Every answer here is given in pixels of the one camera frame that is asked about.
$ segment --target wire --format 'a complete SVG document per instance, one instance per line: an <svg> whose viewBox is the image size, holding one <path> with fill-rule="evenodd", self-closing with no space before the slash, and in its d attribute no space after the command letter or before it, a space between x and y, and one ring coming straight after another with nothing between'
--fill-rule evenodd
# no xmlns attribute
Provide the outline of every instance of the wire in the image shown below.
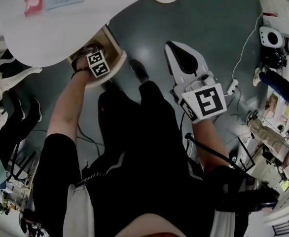
<svg viewBox="0 0 289 237"><path fill-rule="evenodd" d="M42 131L42 132L47 132L46 130L43 130L43 129L33 129L32 131ZM104 144L102 144L102 143L98 143L98 142L95 142L93 139L91 139L91 138L89 138L89 137L87 137L87 136L86 136L86 138L83 138L83 137L77 136L77 138L78 138L78 139L81 139L81 140L84 140L84 141L86 141L86 142L92 143L92 144L94 144L95 146L97 146L97 148L98 148L98 146L102 146L102 147L104 147Z"/></svg>
<svg viewBox="0 0 289 237"><path fill-rule="evenodd" d="M241 60L242 60L242 55L243 55L243 52L244 52L244 48L245 48L245 46L247 45L247 43L248 43L250 37L252 36L252 34L256 31L256 27L257 27L258 20L259 20L259 18L262 16L262 14L263 14L263 11L262 11L261 14L259 15L259 17L256 19L255 28L254 28L254 30L251 32L251 34L248 36L247 40L245 41L245 43L244 43L244 45L243 45L242 52L241 52L241 55L240 55L240 59L239 59L238 63L235 65L235 67L234 67L234 69L233 69L233 71L232 71L232 81L234 80L234 71L236 70L236 68L238 67L239 63L240 63Z"/></svg>
<svg viewBox="0 0 289 237"><path fill-rule="evenodd" d="M240 96L239 96L239 100L238 100L238 103L237 103L237 113L233 113L233 114L231 114L230 116L234 116L234 115L237 115L237 122L239 121L239 118L241 118L242 119L242 117L240 116L240 114L239 114L239 104L240 104L240 100L241 100L241 97L242 97L242 92L241 92L241 90L239 89L239 87L238 86L236 86L236 88L239 90L239 92L240 92Z"/></svg>
<svg viewBox="0 0 289 237"><path fill-rule="evenodd" d="M33 129L32 131L42 131L42 132L47 132L46 130L43 130L43 129ZM80 136L77 136L78 139L81 139L81 140L85 140L86 142L90 142L92 144L97 144L99 146L102 146L104 147L104 144L102 143L99 143L99 142L92 142L90 139L85 139L85 138L82 138Z"/></svg>
<svg viewBox="0 0 289 237"><path fill-rule="evenodd" d="M233 102L234 98L235 98L235 91L232 91L234 93L232 100L230 101L230 103L227 105L227 109L229 108L229 106L231 105L231 103ZM222 115L223 113L221 113L220 115L218 115L215 120L214 123L217 121L217 119Z"/></svg>
<svg viewBox="0 0 289 237"><path fill-rule="evenodd" d="M225 144L225 145L228 145L229 143L231 143L232 141L234 141L236 138L238 138L238 137L240 137L240 136L242 136L242 135L248 134L248 133L250 133L250 132L242 133L242 134L236 136L235 138L233 138L232 140L230 140L230 141L229 141L227 144Z"/></svg>
<svg viewBox="0 0 289 237"><path fill-rule="evenodd" d="M226 161L227 163L229 163L231 166L233 166L236 170L241 171L242 173L245 173L237 164L235 164L235 163L234 163L232 160L230 160L229 158L225 157L224 155L218 153L217 151L215 151L215 150L213 150L213 149L205 146L204 144L199 143L199 142L196 141L195 139L193 139L190 133L186 134L186 135L185 135L185 138L191 140L191 142L193 142L197 147L199 147L199 148L201 148L201 149L203 149L203 150L205 150L205 151L213 154L214 156L217 156L217 157L223 159L224 161Z"/></svg>
<svg viewBox="0 0 289 237"><path fill-rule="evenodd" d="M180 122L181 140L183 140L183 131L182 131L182 127L183 127L184 117L185 117L185 113L183 113L183 116L182 116L182 119L181 119L181 122Z"/></svg>
<svg viewBox="0 0 289 237"><path fill-rule="evenodd" d="M188 148L189 148L189 139L187 139L186 154L188 153Z"/></svg>
<svg viewBox="0 0 289 237"><path fill-rule="evenodd" d="M91 139L90 137L86 136L86 135L82 132L82 129L81 129L81 127L80 127L79 124L77 124L77 128L79 129L79 133L81 133L81 135L82 135L83 137L85 137L86 139L88 139L88 140L90 140L92 143L94 143L94 145L96 146L97 155L98 155L98 157L100 157L101 154L100 154L99 145L98 145L93 139Z"/></svg>

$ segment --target white stripe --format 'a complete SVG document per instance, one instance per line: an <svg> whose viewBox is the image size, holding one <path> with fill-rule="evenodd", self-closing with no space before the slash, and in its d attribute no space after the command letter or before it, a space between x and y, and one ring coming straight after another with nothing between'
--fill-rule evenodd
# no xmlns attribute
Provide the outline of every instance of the white stripe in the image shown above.
<svg viewBox="0 0 289 237"><path fill-rule="evenodd" d="M112 169L115 169L115 168L119 168L121 167L122 163L123 163L123 159L124 159L124 156L125 156L125 153L122 153L118 159L118 163L116 165L113 165L112 167L110 167L108 169L108 171L106 171L106 175L112 170Z"/></svg>
<svg viewBox="0 0 289 237"><path fill-rule="evenodd" d="M190 175L192 178L195 178L195 179L198 179L198 180L202 181L203 179L202 179L200 176L194 175L193 169L192 169L192 165L190 164L190 162L187 162L187 164L188 164L189 175Z"/></svg>

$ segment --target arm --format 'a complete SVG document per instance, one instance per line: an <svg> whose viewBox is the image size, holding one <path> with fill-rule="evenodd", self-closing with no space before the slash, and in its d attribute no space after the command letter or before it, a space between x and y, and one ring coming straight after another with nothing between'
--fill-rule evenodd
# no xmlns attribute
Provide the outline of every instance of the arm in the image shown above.
<svg viewBox="0 0 289 237"><path fill-rule="evenodd" d="M86 57L78 59L77 69L86 67ZM90 78L88 71L81 71L74 75L64 89L52 113L47 137L51 134L64 134L76 143L76 133L82 110L85 86Z"/></svg>
<svg viewBox="0 0 289 237"><path fill-rule="evenodd" d="M210 119L205 119L197 124L193 124L193 132L196 141L203 143L205 146L216 150L218 153L229 158L229 153ZM210 172L218 166L229 165L226 161L204 151L201 148L198 148L197 154L205 173Z"/></svg>
<svg viewBox="0 0 289 237"><path fill-rule="evenodd" d="M81 181L75 142L88 79L89 72L78 72L60 95L34 179L36 213L52 237L63 234L69 185Z"/></svg>

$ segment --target hand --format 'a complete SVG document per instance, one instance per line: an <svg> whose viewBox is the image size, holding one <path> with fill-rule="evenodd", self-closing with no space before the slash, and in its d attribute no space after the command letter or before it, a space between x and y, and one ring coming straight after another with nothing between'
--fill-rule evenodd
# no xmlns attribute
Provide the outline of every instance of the hand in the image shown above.
<svg viewBox="0 0 289 237"><path fill-rule="evenodd" d="M81 68L84 68L84 67L88 67L89 66L89 63L87 61L87 58L85 55L83 56L80 56L77 61L76 61L76 69L81 69Z"/></svg>

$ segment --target white cable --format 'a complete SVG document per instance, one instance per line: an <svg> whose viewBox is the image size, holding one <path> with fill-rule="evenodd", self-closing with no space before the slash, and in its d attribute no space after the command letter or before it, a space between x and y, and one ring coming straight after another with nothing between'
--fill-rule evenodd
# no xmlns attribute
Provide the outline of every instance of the white cable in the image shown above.
<svg viewBox="0 0 289 237"><path fill-rule="evenodd" d="M234 71L235 71L235 69L237 68L237 66L239 65L239 63L241 62L244 48L245 48L246 44L248 43L248 41L249 41L250 37L252 36L252 34L255 32L256 27L257 27L258 20L259 20L259 18L262 16L262 14L263 14L263 11L261 12L261 14L259 15L259 17L258 17L257 20L256 20L254 30L253 30L253 31L251 32L251 34L248 36L247 41L246 41L246 42L244 43L244 45L243 45L242 52L241 52L241 55L240 55L240 60L239 60L238 63L235 65L235 67L234 67L234 69L233 69L233 71L232 71L232 81L234 80Z"/></svg>

